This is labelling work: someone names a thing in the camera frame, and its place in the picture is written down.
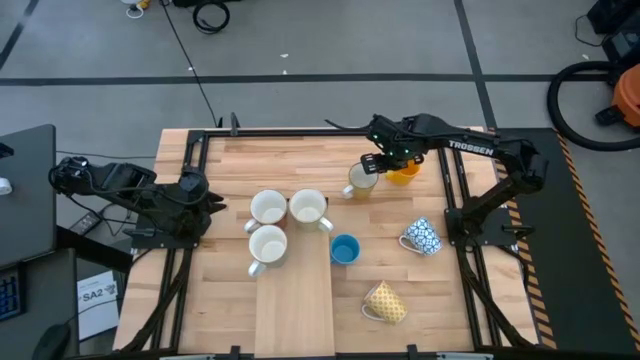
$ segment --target wooden table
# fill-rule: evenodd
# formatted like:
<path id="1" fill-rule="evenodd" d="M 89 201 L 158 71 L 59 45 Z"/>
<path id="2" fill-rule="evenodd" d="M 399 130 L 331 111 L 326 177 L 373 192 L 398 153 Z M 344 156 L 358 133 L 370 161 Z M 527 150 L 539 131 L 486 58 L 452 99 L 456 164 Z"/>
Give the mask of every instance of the wooden table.
<path id="1" fill-rule="evenodd" d="M 158 183 L 178 179 L 187 132 L 163 131 L 154 168 Z M 318 189 L 329 198 L 332 236 L 353 234 L 362 247 L 354 265 L 331 266 L 336 352 L 403 352 L 412 343 L 419 351 L 472 349 L 455 250 L 447 242 L 437 153 L 425 157 L 420 175 L 406 187 L 394 186 L 381 176 L 370 199 L 342 199 L 349 168 L 361 154 L 376 150 L 364 137 L 211 140 L 206 176 L 211 191 L 224 196 L 228 208 L 213 215 L 212 226 L 194 252 L 180 353 L 228 353 L 232 345 L 240 345 L 243 353 L 255 351 L 259 299 L 256 279 L 247 274 L 252 258 L 242 226 L 250 218 L 249 203 L 258 191 L 276 189 L 290 197 L 302 188 Z M 472 195 L 496 183 L 490 159 L 463 153 L 463 160 Z M 461 205 L 457 182 L 454 191 Z M 420 216 L 426 216 L 445 241 L 442 250 L 430 257 L 397 243 Z M 518 262 L 498 249 L 483 251 L 496 303 L 525 338 L 537 342 Z M 132 269 L 114 348 L 128 343 L 153 310 L 165 254 L 154 250 Z M 408 306 L 409 314 L 397 326 L 368 320 L 360 313 L 365 294 L 380 280 L 387 281 Z M 476 304 L 481 309 L 477 298 Z M 166 319 L 172 320 L 171 313 L 170 309 Z M 488 343 L 484 311 L 478 314 Z M 171 326 L 170 321 L 165 323 L 163 344 L 168 343 Z"/>

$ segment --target yellow patterned mug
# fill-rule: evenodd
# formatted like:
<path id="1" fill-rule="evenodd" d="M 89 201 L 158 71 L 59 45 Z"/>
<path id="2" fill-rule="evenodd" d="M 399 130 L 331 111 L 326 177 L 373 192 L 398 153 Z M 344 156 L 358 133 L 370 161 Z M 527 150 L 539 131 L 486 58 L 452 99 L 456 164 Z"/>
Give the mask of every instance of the yellow patterned mug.
<path id="1" fill-rule="evenodd" d="M 374 286 L 365 296 L 361 310 L 365 317 L 391 325 L 399 323 L 407 315 L 407 306 L 384 281 Z M 372 311 L 375 315 L 368 314 L 367 311 Z"/>

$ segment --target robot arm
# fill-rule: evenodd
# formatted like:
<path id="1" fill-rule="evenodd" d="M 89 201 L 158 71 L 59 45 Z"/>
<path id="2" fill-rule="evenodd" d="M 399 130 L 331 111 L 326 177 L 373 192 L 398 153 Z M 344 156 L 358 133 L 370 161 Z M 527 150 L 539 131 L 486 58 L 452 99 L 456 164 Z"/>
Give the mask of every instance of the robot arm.
<path id="1" fill-rule="evenodd" d="M 173 184 L 155 184 L 155 179 L 155 172 L 137 165 L 95 166 L 84 157 L 66 157 L 49 171 L 49 182 L 58 193 L 99 196 L 148 218 L 154 226 L 128 231 L 129 235 L 162 232 L 177 240 L 199 238 L 211 225 L 210 215 L 226 208 L 196 170 L 183 170 Z"/>
<path id="2" fill-rule="evenodd" d="M 381 151 L 361 157 L 366 173 L 383 173 L 407 167 L 410 160 L 424 161 L 431 149 L 451 148 L 500 160 L 508 173 L 485 194 L 472 196 L 457 212 L 455 221 L 461 222 L 467 234 L 481 233 L 487 215 L 518 194 L 530 194 L 542 189 L 548 161 L 533 144 L 522 138 L 482 133 L 448 125 L 429 114 L 419 114 L 393 122 L 374 115 L 369 123 L 367 139 Z"/>

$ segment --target orange cup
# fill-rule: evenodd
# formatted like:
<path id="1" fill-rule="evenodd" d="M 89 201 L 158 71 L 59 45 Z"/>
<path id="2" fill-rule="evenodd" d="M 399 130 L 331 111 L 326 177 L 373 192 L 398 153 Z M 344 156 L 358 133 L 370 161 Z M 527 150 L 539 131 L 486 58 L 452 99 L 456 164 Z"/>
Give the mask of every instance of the orange cup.
<path id="1" fill-rule="evenodd" d="M 405 186 L 415 178 L 420 172 L 420 165 L 416 165 L 413 160 L 409 160 L 409 165 L 398 171 L 387 171 L 385 175 L 389 181 L 395 185 Z"/>

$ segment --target concrete floor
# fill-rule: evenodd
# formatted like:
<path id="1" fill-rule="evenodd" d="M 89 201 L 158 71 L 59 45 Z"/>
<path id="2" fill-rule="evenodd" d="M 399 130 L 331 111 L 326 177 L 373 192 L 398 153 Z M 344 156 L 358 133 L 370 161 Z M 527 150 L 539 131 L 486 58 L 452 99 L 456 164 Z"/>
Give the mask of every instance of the concrete floor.
<path id="1" fill-rule="evenodd" d="M 500 127 L 548 127 L 546 82 L 484 82 L 493 74 L 554 74 L 564 66 L 605 59 L 601 49 L 580 44 L 573 22 L 593 0 L 243 0 L 230 3 L 232 19 L 221 34 L 203 35 L 191 14 L 169 7 L 171 18 L 200 76 L 238 75 L 236 82 L 204 85 L 216 115 L 235 112 L 243 127 L 322 126 L 330 118 L 362 125 L 373 113 L 392 118 L 436 114 L 454 125 L 487 125 L 492 110 Z M 31 4 L 32 16 L 23 17 Z M 467 53 L 461 31 L 464 8 L 479 67 Z M 192 72 L 158 2 L 139 20 L 117 0 L 3 0 L 0 46 L 24 29 L 9 53 L 0 55 L 0 134 L 52 123 L 59 150 L 120 156 L 155 154 L 163 128 L 211 127 L 213 120 L 194 84 L 172 84 Z M 583 36 L 597 40 L 587 23 Z M 463 74 L 459 81 L 284 82 L 298 74 Z M 272 75 L 261 83 L 252 75 Z M 166 77 L 165 84 L 104 84 L 104 78 Z M 92 79 L 87 85 L 9 86 L 11 79 Z M 486 86 L 484 105 L 477 86 Z M 561 93 L 565 117 L 583 134 L 623 139 L 622 128 L 601 129 L 593 114 L 611 93 L 596 82 L 567 84 Z M 578 172 L 635 318 L 640 318 L 640 163 L 637 151 L 596 153 L 571 146 Z M 104 163 L 104 159 L 92 159 Z M 153 160 L 132 162 L 152 167 Z M 99 199 L 83 198 L 94 208 Z M 58 223 L 84 214 L 66 199 Z M 123 217 L 112 209 L 109 216 Z M 107 244 L 101 226 L 91 237 Z M 94 270 L 80 271 L 89 274 Z M 83 352 L 107 351 L 112 334 L 83 344 Z"/>

